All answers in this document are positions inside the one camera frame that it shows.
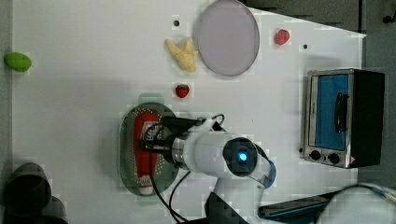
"white table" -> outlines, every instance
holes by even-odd
[[[117,173],[120,118],[144,92],[163,95],[184,117],[224,113],[224,127],[250,134],[276,163],[275,185],[262,204],[285,202],[340,189],[357,181],[357,170],[300,158],[304,78],[310,69],[361,67],[363,36],[252,9],[261,31],[257,61],[227,79],[198,57],[193,75],[181,72],[164,40],[192,36],[194,22],[210,3],[201,0],[14,0],[13,50],[34,61],[14,74],[15,167],[45,167],[53,194],[66,203],[70,223],[171,223],[157,197],[127,191]],[[179,28],[173,20],[179,19]],[[290,31],[285,46],[276,29]],[[174,83],[191,94],[179,100]],[[194,174],[180,187],[175,208],[204,217],[216,179]],[[168,198],[171,190],[165,192]]]

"toaster oven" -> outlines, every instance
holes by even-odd
[[[381,73],[308,72],[304,158],[342,168],[379,164],[384,89]]]

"round plate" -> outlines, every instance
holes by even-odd
[[[136,160],[134,157],[134,143],[132,136],[134,136],[134,119],[137,115],[143,112],[151,112],[158,115],[161,120],[165,116],[175,117],[175,114],[165,105],[157,103],[145,103],[133,108],[123,119],[120,125],[120,139],[119,139],[119,172],[120,179],[123,185],[135,195],[151,196],[155,195],[153,192],[150,195],[143,195],[139,191],[139,177],[137,176]],[[163,155],[158,155],[155,167],[154,181],[157,185],[158,191],[163,192],[168,189],[177,177],[178,169],[165,160]]]
[[[246,72],[256,60],[260,46],[254,16],[234,0],[219,0],[206,9],[196,39],[206,66],[224,76]]]

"oven knob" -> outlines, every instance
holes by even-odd
[[[334,164],[336,164],[336,163],[338,163],[340,161],[340,157],[337,154],[335,154],[335,153],[330,154],[327,158],[329,159],[329,161],[331,163],[334,163]]]
[[[312,158],[312,160],[317,161],[320,159],[320,152],[313,150],[309,156]]]

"oven door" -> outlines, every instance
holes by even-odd
[[[312,77],[309,146],[346,149],[347,98],[348,75]]]

